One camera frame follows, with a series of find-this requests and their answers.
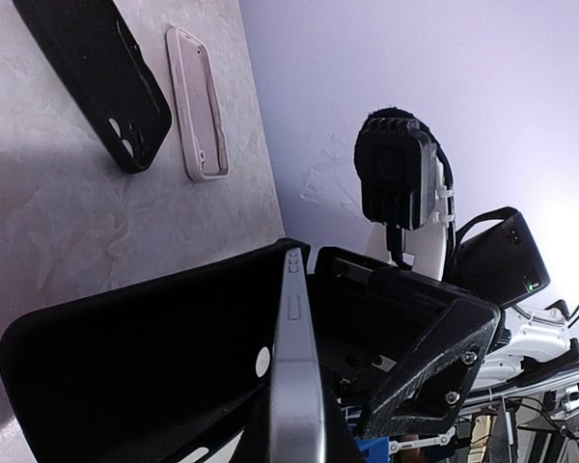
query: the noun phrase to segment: screw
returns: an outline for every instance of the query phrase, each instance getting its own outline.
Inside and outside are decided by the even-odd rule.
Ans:
[[[459,402],[461,395],[459,395],[459,393],[456,391],[450,391],[444,396],[444,398],[446,399],[446,403],[449,405],[455,405],[457,402]]]
[[[347,362],[347,365],[352,368],[358,365],[358,359],[356,358],[355,355],[348,355],[345,361]]]
[[[471,350],[465,352],[462,356],[461,356],[461,362],[463,362],[465,365],[467,365],[468,367],[470,365],[473,365],[476,363],[476,361],[479,360],[479,356],[476,355],[475,352],[472,352]]]

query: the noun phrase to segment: countertop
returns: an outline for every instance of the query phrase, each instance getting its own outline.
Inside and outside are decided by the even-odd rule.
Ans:
[[[116,0],[174,125],[151,168],[122,173],[0,0],[0,337],[24,313],[196,267],[284,235],[237,0]],[[165,33],[207,45],[227,179],[190,181]],[[0,381],[0,463],[34,462]]]

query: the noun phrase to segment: pink phone case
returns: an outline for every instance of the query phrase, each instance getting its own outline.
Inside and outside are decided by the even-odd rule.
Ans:
[[[181,27],[167,33],[186,172],[194,181],[230,171],[219,103],[206,47]]]

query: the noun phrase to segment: black camera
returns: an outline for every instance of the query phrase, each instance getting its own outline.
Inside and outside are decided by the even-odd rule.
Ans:
[[[420,121],[399,114],[409,115],[390,108],[369,116],[356,141],[354,164],[365,216],[416,230],[435,207],[437,143]]]

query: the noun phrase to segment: white wall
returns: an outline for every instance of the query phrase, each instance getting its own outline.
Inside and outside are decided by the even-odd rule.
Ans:
[[[579,0],[241,7],[288,235],[364,250],[353,143],[396,105],[451,159],[459,224],[523,212],[553,282],[530,302],[579,302]]]

